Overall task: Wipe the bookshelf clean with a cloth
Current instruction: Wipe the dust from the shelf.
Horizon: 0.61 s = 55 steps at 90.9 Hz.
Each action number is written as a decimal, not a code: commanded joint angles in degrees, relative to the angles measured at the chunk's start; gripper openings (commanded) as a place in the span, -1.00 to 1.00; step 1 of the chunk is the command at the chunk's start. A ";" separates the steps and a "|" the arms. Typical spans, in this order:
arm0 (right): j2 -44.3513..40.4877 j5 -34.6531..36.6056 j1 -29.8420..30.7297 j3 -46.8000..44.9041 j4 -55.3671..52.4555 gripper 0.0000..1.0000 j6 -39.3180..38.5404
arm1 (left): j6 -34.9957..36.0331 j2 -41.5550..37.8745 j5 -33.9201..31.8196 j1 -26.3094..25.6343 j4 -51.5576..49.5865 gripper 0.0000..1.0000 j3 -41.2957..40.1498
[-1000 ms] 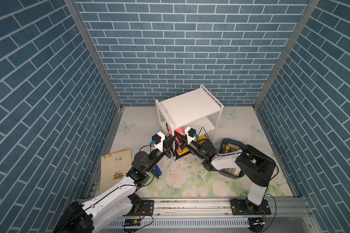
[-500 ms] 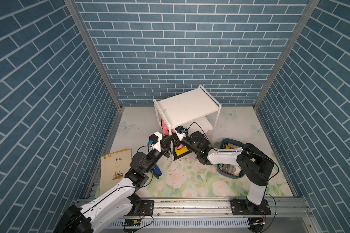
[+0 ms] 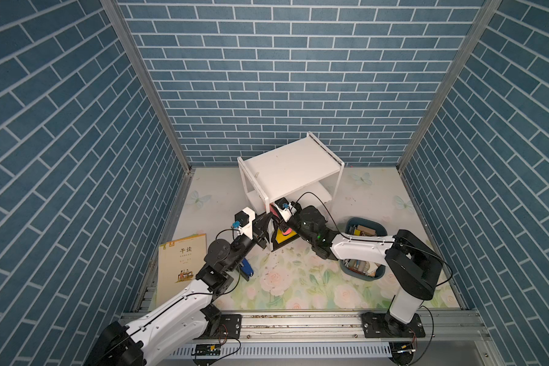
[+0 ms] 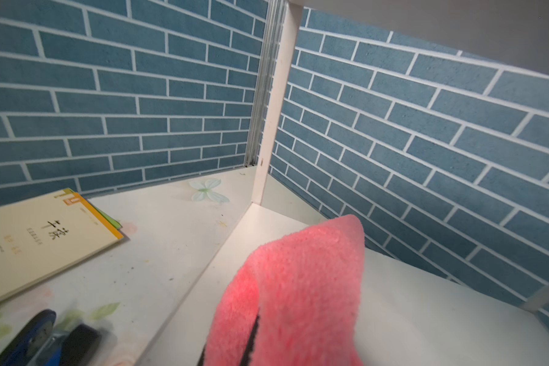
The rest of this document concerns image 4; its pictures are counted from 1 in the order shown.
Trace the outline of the pink and grey cloth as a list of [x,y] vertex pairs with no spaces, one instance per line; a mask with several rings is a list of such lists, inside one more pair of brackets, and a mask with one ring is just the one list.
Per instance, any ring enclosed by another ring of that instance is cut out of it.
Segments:
[[257,248],[224,291],[199,364],[361,364],[364,250],[353,215]]

